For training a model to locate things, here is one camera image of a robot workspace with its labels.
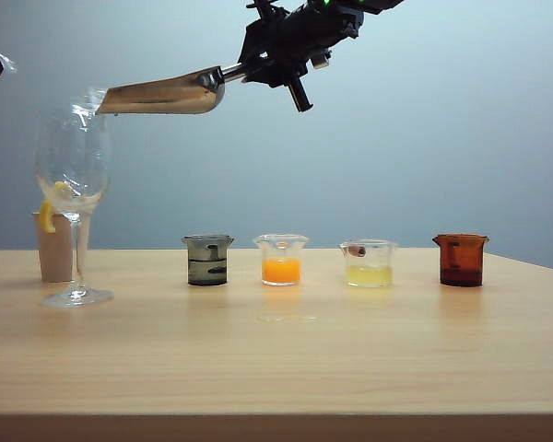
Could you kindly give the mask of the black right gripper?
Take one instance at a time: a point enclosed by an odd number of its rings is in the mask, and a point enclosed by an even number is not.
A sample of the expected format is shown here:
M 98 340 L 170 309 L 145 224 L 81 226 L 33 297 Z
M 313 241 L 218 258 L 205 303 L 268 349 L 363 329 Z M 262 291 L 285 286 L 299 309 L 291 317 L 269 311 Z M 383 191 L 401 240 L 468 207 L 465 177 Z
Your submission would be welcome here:
M 315 58 L 326 63 L 336 32 L 335 3 L 307 1 L 288 11 L 273 1 L 252 1 L 246 6 L 259 15 L 245 30 L 240 64 L 246 64 L 246 82 L 287 87 L 297 111 L 312 107 L 300 79 Z

